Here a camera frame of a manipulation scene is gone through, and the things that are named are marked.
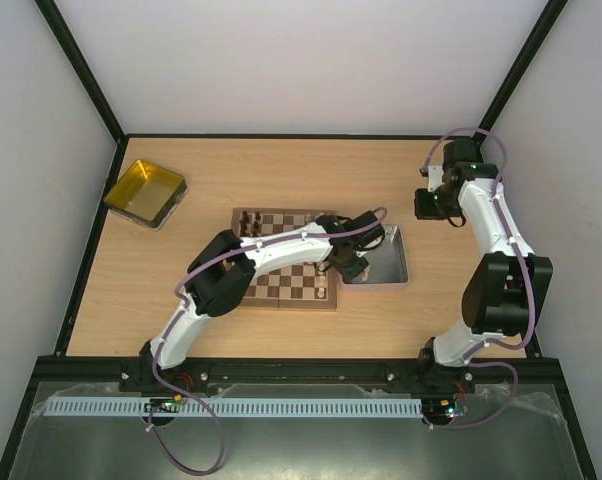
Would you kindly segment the pink metal tin tray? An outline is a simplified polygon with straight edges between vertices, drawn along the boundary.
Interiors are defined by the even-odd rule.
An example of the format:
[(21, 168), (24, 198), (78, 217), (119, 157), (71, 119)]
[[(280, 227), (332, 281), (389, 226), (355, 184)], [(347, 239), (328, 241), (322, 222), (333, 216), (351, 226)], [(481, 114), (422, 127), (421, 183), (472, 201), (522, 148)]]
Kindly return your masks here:
[(399, 291), (407, 287), (409, 271), (403, 235), (398, 225), (385, 225), (385, 240), (375, 250), (368, 252), (365, 258), (369, 262), (367, 281), (362, 280), (363, 273), (351, 282), (340, 281), (344, 291), (382, 292)]

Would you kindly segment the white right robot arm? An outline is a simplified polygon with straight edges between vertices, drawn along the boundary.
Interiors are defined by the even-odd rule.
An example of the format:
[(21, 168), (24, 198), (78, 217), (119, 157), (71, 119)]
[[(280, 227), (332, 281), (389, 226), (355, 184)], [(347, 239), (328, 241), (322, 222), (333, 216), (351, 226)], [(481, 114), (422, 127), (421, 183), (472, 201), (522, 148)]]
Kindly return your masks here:
[(499, 168), (472, 139), (439, 142), (443, 161), (427, 161), (416, 190), (415, 216), (470, 225), (482, 254), (461, 300), (460, 319), (420, 350), (416, 377), (430, 392), (465, 381), (470, 361), (490, 346), (518, 351), (534, 335), (553, 265), (524, 240), (509, 211)]

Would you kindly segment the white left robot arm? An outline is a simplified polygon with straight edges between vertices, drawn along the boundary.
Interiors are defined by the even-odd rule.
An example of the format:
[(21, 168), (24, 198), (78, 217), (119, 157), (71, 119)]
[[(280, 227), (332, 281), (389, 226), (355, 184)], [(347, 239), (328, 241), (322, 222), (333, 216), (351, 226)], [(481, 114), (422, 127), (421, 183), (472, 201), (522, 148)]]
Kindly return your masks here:
[(242, 302), (251, 282), (262, 275), (310, 263), (334, 268), (352, 280), (367, 268), (365, 255), (385, 239), (387, 209), (378, 207), (346, 219), (321, 215), (288, 232), (239, 237), (231, 230), (217, 234), (193, 260), (174, 293), (179, 304), (165, 327), (143, 347), (155, 379), (180, 366), (211, 319), (224, 316)]

